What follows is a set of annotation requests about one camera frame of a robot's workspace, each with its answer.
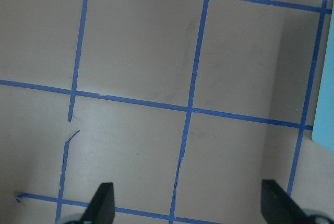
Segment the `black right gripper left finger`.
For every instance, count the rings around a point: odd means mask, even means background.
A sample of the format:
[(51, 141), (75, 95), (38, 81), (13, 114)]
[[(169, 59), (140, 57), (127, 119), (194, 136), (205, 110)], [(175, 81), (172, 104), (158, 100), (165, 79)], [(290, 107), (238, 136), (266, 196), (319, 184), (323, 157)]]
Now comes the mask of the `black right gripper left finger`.
[(78, 223), (112, 224), (114, 218), (113, 183), (101, 183)]

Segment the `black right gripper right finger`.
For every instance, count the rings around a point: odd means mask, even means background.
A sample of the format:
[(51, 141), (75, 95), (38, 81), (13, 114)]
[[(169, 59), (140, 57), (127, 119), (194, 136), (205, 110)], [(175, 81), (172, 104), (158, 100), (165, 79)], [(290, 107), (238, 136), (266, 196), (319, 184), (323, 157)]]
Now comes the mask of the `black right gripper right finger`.
[(266, 223), (315, 223), (317, 217), (307, 215), (275, 180), (262, 180), (260, 210)]

